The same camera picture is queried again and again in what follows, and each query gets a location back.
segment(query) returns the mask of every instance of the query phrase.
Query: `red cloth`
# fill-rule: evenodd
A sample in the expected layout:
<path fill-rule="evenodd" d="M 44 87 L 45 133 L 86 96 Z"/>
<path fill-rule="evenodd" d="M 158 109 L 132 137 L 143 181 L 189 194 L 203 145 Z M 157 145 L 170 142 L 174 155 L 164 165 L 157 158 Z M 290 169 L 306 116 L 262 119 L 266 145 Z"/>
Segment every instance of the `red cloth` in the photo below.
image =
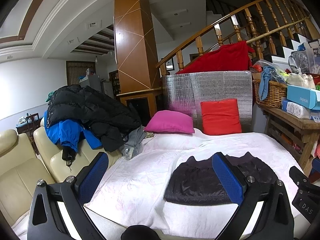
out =
<path fill-rule="evenodd" d="M 254 52 L 246 41 L 221 46 L 218 50 L 199 57 L 176 74 L 187 74 L 209 71 L 244 71 L 252 66 L 248 52 Z"/>
<path fill-rule="evenodd" d="M 241 133 L 237 99 L 201 102 L 203 133 L 224 135 Z"/>

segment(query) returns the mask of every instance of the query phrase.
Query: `wicker basket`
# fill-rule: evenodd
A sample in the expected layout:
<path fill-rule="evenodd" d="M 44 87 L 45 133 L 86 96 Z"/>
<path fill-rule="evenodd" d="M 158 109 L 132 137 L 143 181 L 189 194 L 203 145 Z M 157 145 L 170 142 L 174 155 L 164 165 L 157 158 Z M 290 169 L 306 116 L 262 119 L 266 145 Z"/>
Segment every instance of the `wicker basket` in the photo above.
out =
<path fill-rule="evenodd" d="M 269 81 L 268 96 L 265 100 L 259 99 L 260 80 L 253 80 L 256 102 L 262 106 L 281 108 L 281 99 L 287 96 L 287 85 L 275 81 Z"/>

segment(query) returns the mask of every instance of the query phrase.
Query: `white bedsheet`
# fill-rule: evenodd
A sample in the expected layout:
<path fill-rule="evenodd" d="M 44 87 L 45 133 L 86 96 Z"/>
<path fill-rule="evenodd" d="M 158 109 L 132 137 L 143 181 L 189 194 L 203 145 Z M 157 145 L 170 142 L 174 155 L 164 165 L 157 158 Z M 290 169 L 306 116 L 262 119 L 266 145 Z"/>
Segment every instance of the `white bedsheet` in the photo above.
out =
<path fill-rule="evenodd" d="M 199 161 L 220 151 L 236 157 L 249 151 L 260 158 L 284 182 L 292 202 L 297 186 L 289 177 L 289 169 L 300 167 L 274 139 L 259 133 L 207 136 L 195 130 L 193 135 L 157 134 L 140 155 L 129 161 L 123 157 L 117 160 L 105 173 L 86 206 L 124 226 L 144 224 L 174 236 L 215 238 L 231 218 L 237 204 L 179 205 L 166 202 L 164 191 L 180 163 L 192 155 Z M 262 203 L 257 204 L 244 235 L 251 233 L 261 206 Z M 292 205 L 291 209 L 296 217 L 299 212 Z"/>

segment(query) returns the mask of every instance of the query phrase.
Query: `blue box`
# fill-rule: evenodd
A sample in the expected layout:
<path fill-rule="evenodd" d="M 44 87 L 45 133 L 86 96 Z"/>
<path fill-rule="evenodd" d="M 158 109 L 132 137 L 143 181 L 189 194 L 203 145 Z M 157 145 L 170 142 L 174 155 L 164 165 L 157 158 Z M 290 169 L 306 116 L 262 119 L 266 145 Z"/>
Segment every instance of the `blue box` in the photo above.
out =
<path fill-rule="evenodd" d="M 287 99 L 309 109 L 320 110 L 320 91 L 288 85 Z"/>
<path fill-rule="evenodd" d="M 288 102 L 290 102 L 290 100 L 288 100 L 288 99 L 283 99 L 282 102 L 281 102 L 282 110 L 285 111 L 285 112 L 287 111 Z"/>

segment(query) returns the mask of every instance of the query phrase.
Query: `ceiling beam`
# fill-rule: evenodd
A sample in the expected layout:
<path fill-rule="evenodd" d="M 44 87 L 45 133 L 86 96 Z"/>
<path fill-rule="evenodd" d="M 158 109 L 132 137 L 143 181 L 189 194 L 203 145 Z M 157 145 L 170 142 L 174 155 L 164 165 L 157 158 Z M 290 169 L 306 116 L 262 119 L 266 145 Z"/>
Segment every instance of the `ceiling beam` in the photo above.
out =
<path fill-rule="evenodd" d="M 99 45 L 99 44 L 94 44 L 94 43 L 83 42 L 81 45 L 94 47 L 94 48 L 99 48 L 99 49 L 113 50 L 113 48 L 111 48 L 111 47 L 105 47 L 105 46 L 102 46 L 102 45 Z"/>
<path fill-rule="evenodd" d="M 97 41 L 97 42 L 101 42 L 101 43 L 104 43 L 104 44 L 109 44 L 109 45 L 111 45 L 111 46 L 114 46 L 114 45 L 115 45 L 115 43 L 112 42 L 112 41 L 105 41 L 105 40 L 102 40 L 102 39 L 98 39 L 98 38 L 96 38 L 96 37 L 90 37 L 88 40 L 90 40 L 90 41 Z"/>
<path fill-rule="evenodd" d="M 97 34 L 99 34 L 99 35 L 101 35 L 101 36 L 105 36 L 105 37 L 107 37 L 107 38 L 109 38 L 109 39 L 114 39 L 114 36 L 113 35 L 111 35 L 111 34 L 109 34 L 109 33 L 105 33 L 105 32 L 98 32 Z"/>
<path fill-rule="evenodd" d="M 107 28 L 108 28 L 109 30 L 112 30 L 112 31 L 113 31 L 113 26 L 112 26 L 112 25 L 109 25 Z"/>
<path fill-rule="evenodd" d="M 95 55 L 103 55 L 103 53 L 97 53 L 97 52 L 90 52 L 90 51 L 84 51 L 84 50 L 76 50 L 74 49 L 72 52 L 76 52 L 76 53 L 89 53 L 89 54 L 95 54 Z"/>
<path fill-rule="evenodd" d="M 81 47 L 76 47 L 75 49 L 91 51 L 91 52 L 98 52 L 98 53 L 102 53 L 102 54 L 108 53 L 108 51 L 101 51 L 101 50 L 89 49 L 89 48 L 81 48 Z"/>

